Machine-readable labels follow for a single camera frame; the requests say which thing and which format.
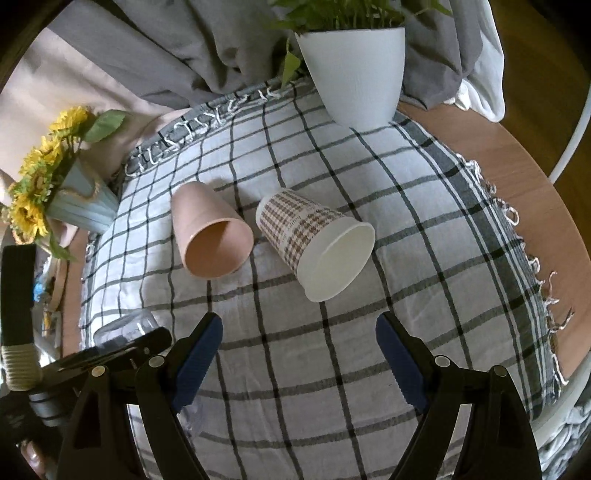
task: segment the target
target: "paper cup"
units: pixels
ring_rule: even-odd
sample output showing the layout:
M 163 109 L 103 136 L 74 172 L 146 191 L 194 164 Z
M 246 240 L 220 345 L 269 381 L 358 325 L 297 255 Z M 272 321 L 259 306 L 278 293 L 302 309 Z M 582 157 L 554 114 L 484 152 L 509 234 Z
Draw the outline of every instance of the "paper cup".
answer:
M 342 292 L 359 275 L 375 243 L 370 223 L 288 189 L 261 200 L 256 224 L 315 302 Z
M 171 210 L 183 265 L 193 275 L 221 277 L 237 270 L 250 255 L 251 228 L 204 183 L 182 185 L 173 194 Z

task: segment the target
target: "wooden floor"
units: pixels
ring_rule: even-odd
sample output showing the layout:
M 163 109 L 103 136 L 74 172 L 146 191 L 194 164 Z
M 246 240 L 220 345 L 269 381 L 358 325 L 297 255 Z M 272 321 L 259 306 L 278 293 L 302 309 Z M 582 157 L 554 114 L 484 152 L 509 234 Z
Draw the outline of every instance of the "wooden floor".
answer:
M 528 0 L 491 0 L 505 52 L 503 126 L 549 174 L 577 124 L 590 77 Z M 591 251 L 591 126 L 556 189 Z

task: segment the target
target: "clear plastic cup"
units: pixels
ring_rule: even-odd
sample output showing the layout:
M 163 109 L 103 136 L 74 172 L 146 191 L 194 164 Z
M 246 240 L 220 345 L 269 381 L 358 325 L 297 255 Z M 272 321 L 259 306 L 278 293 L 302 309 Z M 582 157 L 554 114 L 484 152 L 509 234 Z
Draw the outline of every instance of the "clear plastic cup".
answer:
M 158 328 L 149 310 L 138 310 L 99 328 L 93 337 L 99 349 L 121 348 Z

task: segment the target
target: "white flower pot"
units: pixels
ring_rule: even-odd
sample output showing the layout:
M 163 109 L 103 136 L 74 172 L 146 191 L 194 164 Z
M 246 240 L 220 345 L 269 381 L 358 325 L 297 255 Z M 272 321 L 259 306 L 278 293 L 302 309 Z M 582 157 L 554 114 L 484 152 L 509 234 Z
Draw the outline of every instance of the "white flower pot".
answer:
M 297 35 L 324 105 L 339 125 L 367 131 L 394 117 L 404 75 L 404 27 Z

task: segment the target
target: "wooden table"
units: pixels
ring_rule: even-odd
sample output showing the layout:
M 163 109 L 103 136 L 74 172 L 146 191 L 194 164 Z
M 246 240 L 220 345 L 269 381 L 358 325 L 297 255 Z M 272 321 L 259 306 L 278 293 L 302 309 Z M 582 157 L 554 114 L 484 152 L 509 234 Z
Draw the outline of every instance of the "wooden table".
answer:
M 526 251 L 540 259 L 538 278 L 557 272 L 553 297 L 560 302 L 551 307 L 556 322 L 562 322 L 571 307 L 575 311 L 568 327 L 557 334 L 558 361 L 568 378 L 591 349 L 591 261 L 560 196 L 500 124 L 450 105 L 425 112 L 401 104 L 400 110 L 467 160 L 476 160 L 483 175 L 496 184 L 497 195 L 519 211 L 516 230 L 525 239 Z

